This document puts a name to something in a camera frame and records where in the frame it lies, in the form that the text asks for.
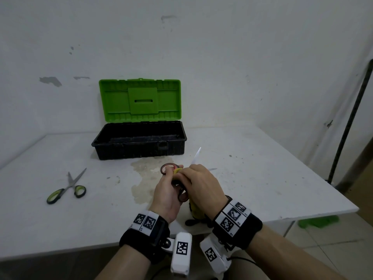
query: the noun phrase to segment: hand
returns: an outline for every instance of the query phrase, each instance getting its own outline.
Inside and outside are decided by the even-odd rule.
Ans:
[[[149,210],[159,214],[170,224],[176,219],[182,203],[178,199],[180,187],[171,185],[173,167],[167,166],[165,170],[166,174],[162,175],[154,190],[153,202]]]
[[[218,180],[203,165],[192,164],[174,175],[197,206],[212,220],[228,202]]]

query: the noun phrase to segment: yellow object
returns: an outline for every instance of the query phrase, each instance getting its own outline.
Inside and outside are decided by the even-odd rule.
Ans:
[[[182,168],[176,168],[173,173],[176,174],[179,172]],[[192,212],[192,216],[194,219],[197,220],[203,220],[205,219],[205,213],[194,203],[194,201],[189,196],[189,204],[190,204],[190,210]]]

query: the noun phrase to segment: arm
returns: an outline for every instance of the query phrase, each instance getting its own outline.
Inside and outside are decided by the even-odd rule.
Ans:
[[[178,187],[171,185],[173,168],[166,167],[166,175],[162,176],[154,190],[153,202],[149,211],[163,217],[168,224],[176,219],[181,202],[178,200]],[[141,280],[150,267],[150,260],[134,248],[124,245],[109,261],[96,277],[96,280],[133,279]]]
[[[191,165],[175,176],[211,220],[226,205],[228,199],[218,180],[202,165]],[[345,279],[265,225],[254,235],[246,252],[273,280]]]

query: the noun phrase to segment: toolbox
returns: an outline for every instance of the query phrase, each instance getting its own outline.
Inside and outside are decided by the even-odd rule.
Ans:
[[[184,154],[179,80],[100,80],[105,121],[100,160]]]

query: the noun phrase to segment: white table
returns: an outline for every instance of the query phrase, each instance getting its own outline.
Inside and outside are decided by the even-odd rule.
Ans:
[[[263,222],[298,220],[357,211],[327,184],[255,126],[185,130],[182,156],[100,161],[91,147],[97,133],[48,135],[0,171],[0,259],[114,245],[138,212],[148,206],[163,163],[198,163],[224,192],[247,205]],[[67,185],[67,172],[87,193],[69,189],[53,205],[46,198]],[[171,234],[206,233],[202,224],[186,227],[184,203]]]

